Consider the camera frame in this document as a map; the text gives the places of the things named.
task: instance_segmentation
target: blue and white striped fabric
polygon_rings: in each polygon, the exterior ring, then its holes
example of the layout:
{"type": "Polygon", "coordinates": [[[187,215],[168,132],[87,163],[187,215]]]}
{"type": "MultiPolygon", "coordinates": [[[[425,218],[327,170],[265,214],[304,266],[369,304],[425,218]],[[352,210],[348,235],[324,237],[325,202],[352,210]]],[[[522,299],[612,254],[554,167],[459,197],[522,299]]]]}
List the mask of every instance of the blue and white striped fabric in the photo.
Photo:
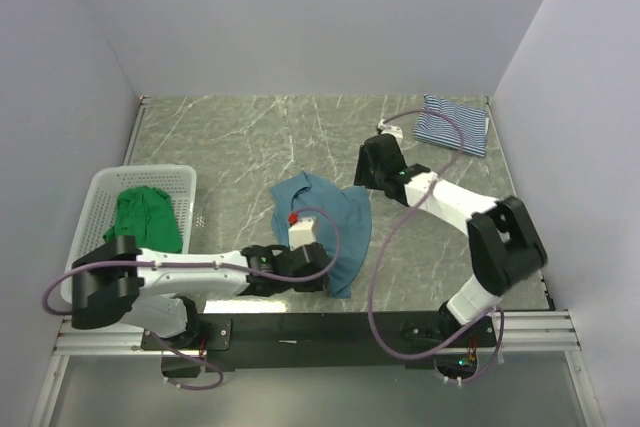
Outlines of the blue and white striped fabric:
{"type": "MultiPolygon", "coordinates": [[[[478,157],[485,156],[489,119],[484,110],[454,104],[432,95],[424,96],[424,107],[446,114],[458,124],[464,133],[464,152],[478,157]]],[[[446,120],[427,112],[418,115],[413,135],[422,142],[452,149],[460,148],[460,140],[453,127],[446,120]]]]}

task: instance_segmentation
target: blue cloth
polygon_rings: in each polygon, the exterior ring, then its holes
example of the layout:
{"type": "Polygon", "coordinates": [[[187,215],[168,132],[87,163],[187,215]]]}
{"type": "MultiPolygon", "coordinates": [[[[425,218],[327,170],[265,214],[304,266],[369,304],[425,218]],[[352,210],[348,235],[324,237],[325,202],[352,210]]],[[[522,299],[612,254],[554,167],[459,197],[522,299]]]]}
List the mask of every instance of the blue cloth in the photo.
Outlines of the blue cloth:
{"type": "MultiPolygon", "coordinates": [[[[351,282],[356,278],[367,255],[371,240],[371,205],[362,186],[340,190],[328,180],[301,172],[271,187],[275,209],[271,226],[278,242],[289,245],[289,214],[301,207],[324,209],[340,229],[342,246],[336,265],[329,272],[331,297],[351,297],[351,282]]],[[[329,257],[336,253],[336,235],[322,215],[316,217],[316,239],[329,257]]]]}
{"type": "MultiPolygon", "coordinates": [[[[424,96],[424,107],[446,114],[458,124],[464,134],[464,152],[478,157],[485,156],[489,123],[484,110],[454,104],[432,95],[424,96]]],[[[452,149],[460,148],[460,139],[453,127],[446,120],[426,112],[419,114],[413,135],[422,142],[452,149]]]]}

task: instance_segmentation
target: gray floor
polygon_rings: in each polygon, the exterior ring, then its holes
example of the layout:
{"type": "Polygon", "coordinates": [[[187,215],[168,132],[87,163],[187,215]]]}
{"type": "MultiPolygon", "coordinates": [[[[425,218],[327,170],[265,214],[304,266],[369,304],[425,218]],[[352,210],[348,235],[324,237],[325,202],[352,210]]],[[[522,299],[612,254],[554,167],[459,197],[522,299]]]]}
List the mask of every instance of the gray floor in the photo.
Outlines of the gray floor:
{"type": "MultiPolygon", "coordinates": [[[[483,96],[452,97],[487,108],[483,96]]],[[[151,97],[145,102],[131,163],[175,163],[198,173],[190,252],[216,253],[274,242],[269,187],[301,170],[340,187],[352,184],[359,145],[375,134],[382,117],[420,108],[422,96],[362,97],[151,97]]],[[[415,117],[397,125],[405,133],[408,164],[437,169],[450,151],[413,140],[415,117]]],[[[445,175],[451,182],[485,195],[513,193],[498,138],[491,125],[485,159],[464,156],[445,175]]],[[[373,232],[369,253],[352,285],[352,297],[286,292],[269,299],[216,299],[207,312],[362,311],[369,273],[387,232],[405,208],[371,192],[373,232]]],[[[467,239],[427,214],[418,215],[397,236],[384,261],[376,310],[437,309],[471,274],[467,239]]],[[[539,275],[516,286],[502,306],[547,309],[539,275]]]]}
{"type": "Polygon", "coordinates": [[[431,371],[366,367],[238,371],[227,374],[219,390],[188,392],[164,385],[159,363],[73,357],[51,425],[586,425],[562,353],[505,354],[503,365],[462,389],[444,385],[431,371]]]}

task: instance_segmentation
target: gray marble tabletop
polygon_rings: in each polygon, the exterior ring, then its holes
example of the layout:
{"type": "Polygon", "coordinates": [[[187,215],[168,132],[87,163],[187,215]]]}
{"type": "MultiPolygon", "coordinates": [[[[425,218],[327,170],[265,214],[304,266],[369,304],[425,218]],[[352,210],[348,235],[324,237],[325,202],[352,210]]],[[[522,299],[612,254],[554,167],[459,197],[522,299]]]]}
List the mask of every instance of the gray marble tabletop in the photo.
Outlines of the gray marble tabletop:
{"type": "MultiPolygon", "coordinates": [[[[484,96],[449,97],[488,108],[484,96]]],[[[352,185],[358,148],[384,116],[420,108],[422,96],[149,97],[133,145],[132,164],[187,164],[198,173],[191,253],[222,253],[275,241],[269,188],[301,170],[339,187],[352,185]]],[[[413,140],[415,117],[399,119],[407,164],[438,169],[451,151],[413,140]]],[[[484,159],[463,156],[444,176],[494,197],[513,193],[493,124],[484,159]]],[[[216,298],[205,312],[352,312],[366,308],[370,272],[385,235],[405,207],[370,192],[373,230],[350,299],[326,293],[285,292],[268,299],[216,298]]],[[[471,274],[468,240],[430,215],[415,216],[387,249],[378,275],[376,310],[437,309],[471,274]]],[[[549,308],[534,275],[508,292],[507,309],[549,308]]]]}

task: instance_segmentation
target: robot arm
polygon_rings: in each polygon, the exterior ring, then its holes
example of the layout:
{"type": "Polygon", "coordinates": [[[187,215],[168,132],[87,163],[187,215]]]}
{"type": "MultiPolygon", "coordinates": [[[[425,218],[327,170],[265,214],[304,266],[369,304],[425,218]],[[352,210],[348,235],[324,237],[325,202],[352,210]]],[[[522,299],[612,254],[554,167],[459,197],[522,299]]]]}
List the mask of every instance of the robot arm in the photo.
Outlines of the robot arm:
{"type": "Polygon", "coordinates": [[[253,245],[224,254],[166,254],[138,249],[135,238],[117,237],[73,263],[107,260],[136,260],[147,266],[96,269],[74,275],[72,282],[72,325],[76,329],[97,329],[121,322],[155,332],[172,345],[189,344],[206,335],[201,331],[195,304],[180,292],[215,291],[227,296],[268,297],[293,288],[300,292],[321,291],[326,276],[303,283],[287,283],[224,267],[224,264],[261,272],[305,277],[325,268],[330,259],[316,242],[315,221],[299,219],[289,228],[289,248],[253,245]],[[195,268],[208,263],[218,268],[195,268]]]}
{"type": "MultiPolygon", "coordinates": [[[[384,123],[378,127],[386,130],[384,123]]],[[[398,127],[393,129],[360,147],[354,184],[382,190],[387,197],[412,207],[437,182],[419,208],[466,234],[471,251],[473,274],[440,308],[444,330],[455,331],[497,305],[513,285],[543,267],[547,254],[520,199],[476,194],[439,179],[427,167],[407,166],[398,145],[402,133],[398,127]]]]}

